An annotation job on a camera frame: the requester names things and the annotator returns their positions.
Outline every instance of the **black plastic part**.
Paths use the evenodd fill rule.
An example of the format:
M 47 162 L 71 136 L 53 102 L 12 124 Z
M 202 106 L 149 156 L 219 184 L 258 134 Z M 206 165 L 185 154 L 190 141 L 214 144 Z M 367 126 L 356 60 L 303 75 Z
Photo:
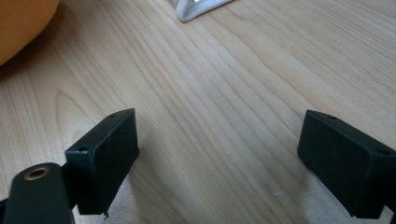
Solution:
M 4 223 L 4 215 L 6 214 L 7 199 L 0 202 L 0 224 Z
M 396 152 L 340 119 L 306 111 L 298 155 L 350 215 L 379 218 L 394 206 Z
M 73 223 L 59 165 L 38 164 L 14 177 L 4 223 Z
M 106 117 L 65 154 L 70 204 L 82 215 L 106 213 L 139 154 L 134 109 Z

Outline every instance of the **screw hole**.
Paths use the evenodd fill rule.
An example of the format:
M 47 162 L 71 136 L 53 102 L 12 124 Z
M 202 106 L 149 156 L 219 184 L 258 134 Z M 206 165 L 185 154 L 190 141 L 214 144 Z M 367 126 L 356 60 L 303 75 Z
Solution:
M 88 151 L 90 148 L 87 146 L 79 147 L 77 151 Z
M 44 175 L 47 175 L 49 172 L 50 172 L 50 169 L 48 167 L 45 167 L 45 166 L 39 167 L 39 168 L 36 168 L 36 169 L 28 172 L 24 178 L 26 180 L 36 180 L 36 179 L 43 177 Z

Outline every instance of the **white plastic piece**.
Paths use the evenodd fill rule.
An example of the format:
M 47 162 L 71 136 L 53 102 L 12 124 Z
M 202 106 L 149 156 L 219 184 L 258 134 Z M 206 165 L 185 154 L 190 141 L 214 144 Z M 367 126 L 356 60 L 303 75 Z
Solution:
M 168 0 L 176 8 L 179 20 L 186 22 L 233 0 Z

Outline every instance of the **black mount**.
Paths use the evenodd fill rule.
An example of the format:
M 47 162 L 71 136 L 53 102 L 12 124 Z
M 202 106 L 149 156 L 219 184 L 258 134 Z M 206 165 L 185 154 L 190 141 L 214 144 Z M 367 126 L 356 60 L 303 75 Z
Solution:
M 353 217 L 396 210 L 396 152 L 333 116 L 308 110 L 298 155 Z
M 14 177 L 0 202 L 0 223 L 74 223 L 107 213 L 139 154 L 134 109 L 114 113 L 66 150 L 67 163 L 32 166 Z

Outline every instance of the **light wood surface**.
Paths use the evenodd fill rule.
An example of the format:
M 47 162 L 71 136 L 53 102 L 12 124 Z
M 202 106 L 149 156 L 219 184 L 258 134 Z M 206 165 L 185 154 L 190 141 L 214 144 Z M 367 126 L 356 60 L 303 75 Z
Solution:
M 63 0 L 0 67 L 0 197 L 129 107 L 141 154 L 110 217 L 77 223 L 389 223 L 351 218 L 296 148 L 306 109 L 396 148 L 396 2 L 237 0 L 181 23 L 165 0 Z

